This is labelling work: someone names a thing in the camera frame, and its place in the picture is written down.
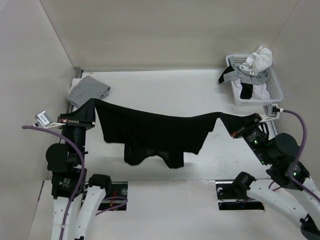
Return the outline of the black tank top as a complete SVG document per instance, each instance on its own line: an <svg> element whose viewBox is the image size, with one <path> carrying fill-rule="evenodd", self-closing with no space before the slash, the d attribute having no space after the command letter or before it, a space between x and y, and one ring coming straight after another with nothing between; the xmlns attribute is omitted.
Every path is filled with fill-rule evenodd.
<svg viewBox="0 0 320 240"><path fill-rule="evenodd" d="M139 165L159 156L170 169L184 166L184 153L197 155L221 113L176 117L117 106L102 100L94 105L107 143L124 144L124 161Z"/></svg>

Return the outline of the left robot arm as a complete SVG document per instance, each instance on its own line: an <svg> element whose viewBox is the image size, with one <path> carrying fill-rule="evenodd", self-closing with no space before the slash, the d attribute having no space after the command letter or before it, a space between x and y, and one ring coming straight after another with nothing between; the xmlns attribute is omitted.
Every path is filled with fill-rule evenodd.
<svg viewBox="0 0 320 240"><path fill-rule="evenodd" d="M61 114L59 134L63 143L46 151L47 167L52 172L53 240L85 240L102 200L112 195L111 177L93 174L86 180L86 132L95 126L95 99L76 111Z"/></svg>

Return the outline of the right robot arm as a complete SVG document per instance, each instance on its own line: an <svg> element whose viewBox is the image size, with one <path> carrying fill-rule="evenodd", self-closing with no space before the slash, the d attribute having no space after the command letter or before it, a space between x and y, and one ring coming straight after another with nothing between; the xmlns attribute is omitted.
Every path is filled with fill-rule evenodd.
<svg viewBox="0 0 320 240"><path fill-rule="evenodd" d="M287 133L269 139L266 123L254 113L249 116L221 114L220 118L234 139L242 138L262 165L270 166L266 173L280 188L296 199L285 199L278 192L264 188L247 172L240 172L231 184L233 194L242 200L255 199L290 220L308 240L320 238L320 191L315 186L310 172L300 162L306 145L307 126L303 118L291 110L276 109L298 118L302 126L302 141Z"/></svg>

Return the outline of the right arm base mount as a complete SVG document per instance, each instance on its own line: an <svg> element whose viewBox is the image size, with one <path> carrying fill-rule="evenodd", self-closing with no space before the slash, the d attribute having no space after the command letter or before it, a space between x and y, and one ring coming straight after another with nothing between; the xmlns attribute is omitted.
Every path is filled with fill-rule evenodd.
<svg viewBox="0 0 320 240"><path fill-rule="evenodd" d="M240 198L234 192L231 180L216 181L215 187L218 208L221 211L265 210L264 204L253 198Z"/></svg>

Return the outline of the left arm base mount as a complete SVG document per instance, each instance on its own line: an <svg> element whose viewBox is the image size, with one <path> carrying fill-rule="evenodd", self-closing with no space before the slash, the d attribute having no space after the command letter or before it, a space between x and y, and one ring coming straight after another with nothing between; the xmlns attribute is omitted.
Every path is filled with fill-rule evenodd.
<svg viewBox="0 0 320 240"><path fill-rule="evenodd" d="M123 206L112 209L112 211L125 211L127 204L125 203L128 197L128 182L127 181L113 181L109 193L106 194L98 207L98 211L107 210L112 207L124 204Z"/></svg>

